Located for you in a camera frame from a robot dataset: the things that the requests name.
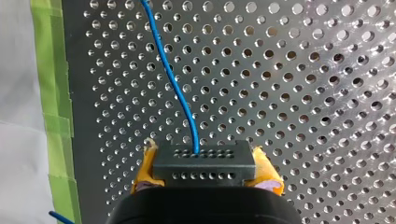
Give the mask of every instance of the blue cable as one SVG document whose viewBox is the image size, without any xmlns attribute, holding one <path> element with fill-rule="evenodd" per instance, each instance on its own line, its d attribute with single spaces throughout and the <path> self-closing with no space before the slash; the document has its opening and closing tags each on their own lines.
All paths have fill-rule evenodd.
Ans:
<svg viewBox="0 0 396 224">
<path fill-rule="evenodd" d="M 143 5 L 143 8 L 146 10 L 146 13 L 148 14 L 149 26 L 151 28 L 152 35 L 154 37 L 155 45 L 157 46 L 158 52 L 160 53 L 161 61 L 163 62 L 163 67 L 165 67 L 166 75 L 168 75 L 169 80 L 171 81 L 171 84 L 172 84 L 173 88 L 175 89 L 177 98 L 180 101 L 181 106 L 183 107 L 184 113 L 186 114 L 187 120 L 189 121 L 190 129 L 191 129 L 193 151 L 195 154 L 198 154 L 199 150 L 200 150 L 199 137 L 198 137 L 198 130 L 195 125 L 194 118 L 192 117 L 192 113 L 189 109 L 189 106 L 187 105 L 187 102 L 183 96 L 183 93 L 180 90 L 180 87 L 177 85 L 175 76 L 172 72 L 171 67 L 169 66 L 169 62 L 166 59 L 165 52 L 163 51 L 163 44 L 161 43 L 161 40 L 160 40 L 160 34 L 158 33 L 157 27 L 155 25 L 154 16 L 152 15 L 151 9 L 149 8 L 149 1 L 141 0 L 141 3 Z"/>
<path fill-rule="evenodd" d="M 58 221 L 64 223 L 64 224 L 74 224 L 74 222 L 70 221 L 66 217 L 63 217 L 62 215 L 54 212 L 54 211 L 49 211 L 49 215 L 52 217 L 55 217 Z"/>
</svg>

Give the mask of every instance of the wire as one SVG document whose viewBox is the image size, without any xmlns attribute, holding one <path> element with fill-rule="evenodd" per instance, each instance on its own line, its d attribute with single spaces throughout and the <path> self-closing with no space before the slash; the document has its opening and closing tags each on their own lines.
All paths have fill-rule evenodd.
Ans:
<svg viewBox="0 0 396 224">
<path fill-rule="evenodd" d="M 52 217 L 55 217 L 58 221 L 64 223 L 64 224 L 74 224 L 74 222 L 70 221 L 66 217 L 63 217 L 61 214 L 58 214 L 54 211 L 49 211 L 49 215 Z"/>
<path fill-rule="evenodd" d="M 194 118 L 192 117 L 192 113 L 189 109 L 189 106 L 187 105 L 187 102 L 183 96 L 183 93 L 180 90 L 180 87 L 177 85 L 175 76 L 172 72 L 169 62 L 166 59 L 165 52 L 163 51 L 163 44 L 161 43 L 161 39 L 160 39 L 160 34 L 158 33 L 157 26 L 155 25 L 154 16 L 152 15 L 151 9 L 149 7 L 149 1 L 141 0 L 141 3 L 143 5 L 144 9 L 146 10 L 146 13 L 148 14 L 149 26 L 151 28 L 152 35 L 154 37 L 155 45 L 157 46 L 158 52 L 160 53 L 161 61 L 163 62 L 163 67 L 165 68 L 166 75 L 168 75 L 169 80 L 171 81 L 171 84 L 172 84 L 172 86 L 175 90 L 175 93 L 177 95 L 177 99 L 180 101 L 181 106 L 183 107 L 184 113 L 186 114 L 187 121 L 190 124 L 193 151 L 195 154 L 198 154 L 199 150 L 200 150 L 199 136 L 198 136 L 198 130 L 195 125 Z"/>
</svg>

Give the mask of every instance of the perforated metal sheet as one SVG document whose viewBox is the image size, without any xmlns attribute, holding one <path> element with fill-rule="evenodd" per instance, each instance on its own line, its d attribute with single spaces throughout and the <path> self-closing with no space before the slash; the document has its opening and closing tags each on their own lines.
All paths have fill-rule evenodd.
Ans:
<svg viewBox="0 0 396 224">
<path fill-rule="evenodd" d="M 263 145 L 303 223 L 393 223 L 393 0 L 153 1 L 201 143 Z M 189 143 L 138 1 L 64 1 L 84 223 L 127 194 L 146 137 Z"/>
</svg>

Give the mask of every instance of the green tape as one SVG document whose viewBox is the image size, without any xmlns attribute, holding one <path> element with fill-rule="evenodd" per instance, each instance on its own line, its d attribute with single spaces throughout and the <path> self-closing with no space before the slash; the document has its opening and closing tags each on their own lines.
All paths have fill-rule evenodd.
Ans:
<svg viewBox="0 0 396 224">
<path fill-rule="evenodd" d="M 74 179 L 69 97 L 61 0 L 31 0 L 35 56 L 49 153 L 49 183 L 56 212 L 81 223 Z"/>
</svg>

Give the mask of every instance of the black object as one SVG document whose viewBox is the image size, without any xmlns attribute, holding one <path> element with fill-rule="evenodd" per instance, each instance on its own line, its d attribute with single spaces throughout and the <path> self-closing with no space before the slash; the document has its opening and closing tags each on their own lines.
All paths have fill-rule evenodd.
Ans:
<svg viewBox="0 0 396 224">
<path fill-rule="evenodd" d="M 300 224 L 292 205 L 255 188 L 153 188 L 121 201 L 107 224 Z"/>
<path fill-rule="evenodd" d="M 255 178 L 255 169 L 247 141 L 202 147 L 200 154 L 188 145 L 162 142 L 153 163 L 154 178 L 165 180 L 166 187 L 242 187 Z"/>
</svg>

